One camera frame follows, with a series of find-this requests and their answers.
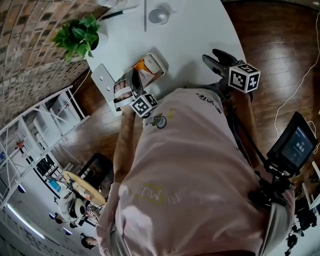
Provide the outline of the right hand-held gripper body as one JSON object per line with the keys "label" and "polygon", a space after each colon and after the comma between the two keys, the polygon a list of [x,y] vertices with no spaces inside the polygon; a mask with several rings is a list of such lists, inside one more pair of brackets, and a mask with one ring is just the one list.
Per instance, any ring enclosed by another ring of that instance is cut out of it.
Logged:
{"label": "right hand-held gripper body", "polygon": [[221,76],[219,88],[226,99],[231,97],[231,93],[238,90],[249,94],[250,100],[253,100],[253,91],[259,86],[261,71],[248,63],[238,64],[236,66],[224,67],[218,73]]}

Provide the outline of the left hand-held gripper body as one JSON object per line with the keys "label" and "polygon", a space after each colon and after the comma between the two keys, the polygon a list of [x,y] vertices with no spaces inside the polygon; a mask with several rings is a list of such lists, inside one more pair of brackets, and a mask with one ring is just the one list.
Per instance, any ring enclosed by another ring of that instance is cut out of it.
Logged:
{"label": "left hand-held gripper body", "polygon": [[146,118],[149,113],[158,106],[157,100],[150,93],[147,93],[141,83],[138,71],[132,70],[132,76],[129,80],[133,100],[130,107],[140,118]]}

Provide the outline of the person's left hand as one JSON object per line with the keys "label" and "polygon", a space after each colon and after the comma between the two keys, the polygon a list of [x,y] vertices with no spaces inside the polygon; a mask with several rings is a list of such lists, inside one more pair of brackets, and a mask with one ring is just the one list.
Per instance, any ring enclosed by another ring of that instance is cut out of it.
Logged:
{"label": "person's left hand", "polygon": [[123,107],[129,105],[133,101],[132,89],[128,84],[128,80],[121,80],[114,85],[114,107],[120,112]]}

